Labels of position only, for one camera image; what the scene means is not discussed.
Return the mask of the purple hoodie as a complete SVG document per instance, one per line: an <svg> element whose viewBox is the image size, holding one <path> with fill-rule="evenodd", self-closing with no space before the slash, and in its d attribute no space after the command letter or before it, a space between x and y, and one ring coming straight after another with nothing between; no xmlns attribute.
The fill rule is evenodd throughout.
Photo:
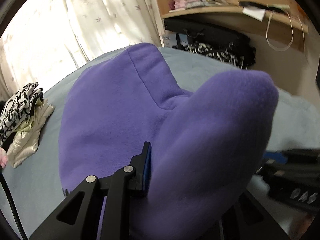
<svg viewBox="0 0 320 240"><path fill-rule="evenodd" d="M151 144L138 239L205 239L245 190L268 144L279 93L268 74L230 70L182 89L159 49L140 43L82 72L59 134L64 192L105 177Z"/></svg>

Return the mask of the cream puffer jacket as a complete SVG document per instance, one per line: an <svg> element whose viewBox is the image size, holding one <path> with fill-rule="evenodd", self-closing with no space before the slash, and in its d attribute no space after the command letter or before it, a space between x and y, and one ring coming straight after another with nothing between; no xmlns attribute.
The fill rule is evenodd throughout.
<svg viewBox="0 0 320 240"><path fill-rule="evenodd" d="M37 151L41 129L54 109L55 107L48 103L48 99L42 102L38 100L33 116L28 121L23 121L16 129L16 134L7 150L8 163L13 168L20 166L25 159Z"/></svg>

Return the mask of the white pink plush toy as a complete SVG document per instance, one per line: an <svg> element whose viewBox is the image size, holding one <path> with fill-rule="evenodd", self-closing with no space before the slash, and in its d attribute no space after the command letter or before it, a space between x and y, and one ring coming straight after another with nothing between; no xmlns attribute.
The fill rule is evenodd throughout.
<svg viewBox="0 0 320 240"><path fill-rule="evenodd" d="M8 158L7 158L7 152L3 149L0 148L0 166L1 169L4 169L8 163Z"/></svg>

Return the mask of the black white patterned garment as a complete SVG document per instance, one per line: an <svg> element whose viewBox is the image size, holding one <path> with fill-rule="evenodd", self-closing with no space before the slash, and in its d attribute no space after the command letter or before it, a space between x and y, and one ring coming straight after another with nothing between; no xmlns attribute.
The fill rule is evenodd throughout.
<svg viewBox="0 0 320 240"><path fill-rule="evenodd" d="M22 122L34 115L38 101L43 101L43 88L37 82L28 83L5 103L1 112L1 147Z"/></svg>

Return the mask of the floral white curtain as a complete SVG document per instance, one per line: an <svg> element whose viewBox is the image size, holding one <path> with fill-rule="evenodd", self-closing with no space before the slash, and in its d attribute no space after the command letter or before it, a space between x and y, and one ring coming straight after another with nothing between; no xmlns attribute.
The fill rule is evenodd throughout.
<svg viewBox="0 0 320 240"><path fill-rule="evenodd" d="M26 0L1 34L1 99L37 82L48 90L93 59L161 45L156 0Z"/></svg>

